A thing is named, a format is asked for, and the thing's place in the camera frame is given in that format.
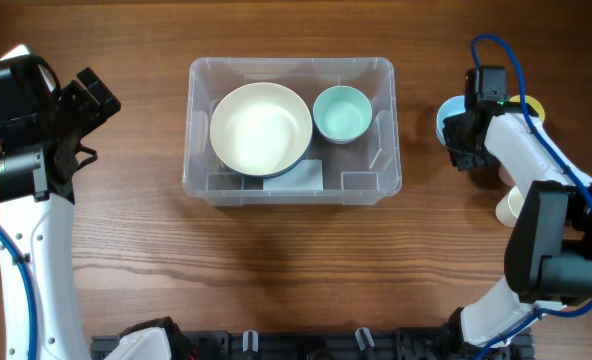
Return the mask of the mint green small bowl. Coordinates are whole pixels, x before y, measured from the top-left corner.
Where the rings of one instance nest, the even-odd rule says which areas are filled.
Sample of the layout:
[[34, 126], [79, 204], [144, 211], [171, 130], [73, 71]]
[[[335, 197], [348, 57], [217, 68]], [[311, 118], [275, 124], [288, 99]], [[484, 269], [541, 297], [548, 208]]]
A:
[[367, 131], [373, 109], [363, 92], [339, 85], [324, 90], [316, 98], [312, 114], [314, 124], [327, 141], [347, 144]]

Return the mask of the yellow plastic cup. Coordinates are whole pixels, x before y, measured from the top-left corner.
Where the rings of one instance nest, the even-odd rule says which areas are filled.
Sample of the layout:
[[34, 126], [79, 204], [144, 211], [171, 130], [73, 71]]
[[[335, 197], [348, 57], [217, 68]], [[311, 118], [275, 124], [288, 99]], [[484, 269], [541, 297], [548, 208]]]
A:
[[[534, 97], [526, 95], [525, 100], [529, 106], [531, 106], [537, 113], [537, 116], [541, 122], [544, 122], [546, 119], [546, 112], [542, 104]], [[510, 102], [519, 103], [520, 96], [514, 95], [509, 99]]]

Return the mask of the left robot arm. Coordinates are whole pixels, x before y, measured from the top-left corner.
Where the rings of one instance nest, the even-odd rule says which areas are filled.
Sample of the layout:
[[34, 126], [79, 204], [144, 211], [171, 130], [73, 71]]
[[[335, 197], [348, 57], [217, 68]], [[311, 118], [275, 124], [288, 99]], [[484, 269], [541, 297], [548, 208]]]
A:
[[88, 359], [73, 279], [82, 139], [121, 109], [91, 68], [61, 85], [19, 45], [0, 59], [0, 272], [9, 359]]

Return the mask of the cream plastic bowl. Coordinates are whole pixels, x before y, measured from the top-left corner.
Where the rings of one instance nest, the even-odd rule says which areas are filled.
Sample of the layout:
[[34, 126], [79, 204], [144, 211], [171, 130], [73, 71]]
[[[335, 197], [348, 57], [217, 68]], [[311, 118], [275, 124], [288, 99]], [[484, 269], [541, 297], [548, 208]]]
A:
[[304, 157], [313, 120], [305, 101], [290, 88], [251, 83], [220, 101], [209, 135], [215, 154], [228, 168], [247, 176], [273, 177]]

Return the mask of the pink plastic cup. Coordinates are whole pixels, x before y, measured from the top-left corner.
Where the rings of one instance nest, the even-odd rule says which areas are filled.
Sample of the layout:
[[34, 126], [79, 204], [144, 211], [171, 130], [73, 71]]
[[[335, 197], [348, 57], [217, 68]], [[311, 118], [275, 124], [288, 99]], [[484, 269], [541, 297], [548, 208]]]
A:
[[511, 175], [503, 165], [500, 165], [498, 169], [498, 176], [501, 179], [501, 181], [507, 186], [513, 187], [515, 185], [514, 180], [512, 179]]

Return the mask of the pale cream plastic cup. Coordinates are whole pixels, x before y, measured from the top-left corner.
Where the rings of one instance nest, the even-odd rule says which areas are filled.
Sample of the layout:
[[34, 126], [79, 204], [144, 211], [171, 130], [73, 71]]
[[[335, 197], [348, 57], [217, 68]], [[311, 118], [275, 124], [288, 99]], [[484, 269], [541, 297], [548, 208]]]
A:
[[495, 215], [504, 226], [513, 228], [516, 225], [524, 204], [519, 188], [514, 186], [496, 205]]

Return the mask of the dark blue bowl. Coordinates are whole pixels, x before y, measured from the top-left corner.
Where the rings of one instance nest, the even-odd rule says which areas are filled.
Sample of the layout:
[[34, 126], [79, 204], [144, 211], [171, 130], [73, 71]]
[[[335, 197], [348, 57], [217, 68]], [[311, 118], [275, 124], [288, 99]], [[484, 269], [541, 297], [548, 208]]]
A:
[[274, 178], [296, 169], [310, 150], [311, 122], [236, 121], [215, 129], [212, 145], [219, 160], [242, 175]]

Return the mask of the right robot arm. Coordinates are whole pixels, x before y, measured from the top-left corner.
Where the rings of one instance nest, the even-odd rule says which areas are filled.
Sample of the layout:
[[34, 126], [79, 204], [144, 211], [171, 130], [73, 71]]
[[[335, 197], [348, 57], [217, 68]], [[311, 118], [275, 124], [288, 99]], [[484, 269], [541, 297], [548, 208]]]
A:
[[454, 352], [505, 347], [542, 317], [592, 303], [592, 178], [553, 143], [532, 106], [509, 100], [506, 80], [502, 67], [468, 70], [462, 110], [437, 116], [454, 167], [500, 163], [523, 197], [503, 277], [450, 319]]

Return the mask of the light blue small bowl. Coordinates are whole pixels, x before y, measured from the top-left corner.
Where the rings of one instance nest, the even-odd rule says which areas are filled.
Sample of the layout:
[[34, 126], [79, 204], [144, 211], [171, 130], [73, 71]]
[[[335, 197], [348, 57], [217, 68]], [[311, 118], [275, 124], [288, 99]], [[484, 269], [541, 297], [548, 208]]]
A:
[[458, 95], [446, 100], [439, 108], [436, 115], [436, 135], [439, 142], [446, 146], [444, 137], [445, 120], [447, 118], [463, 114], [465, 109], [465, 96]]

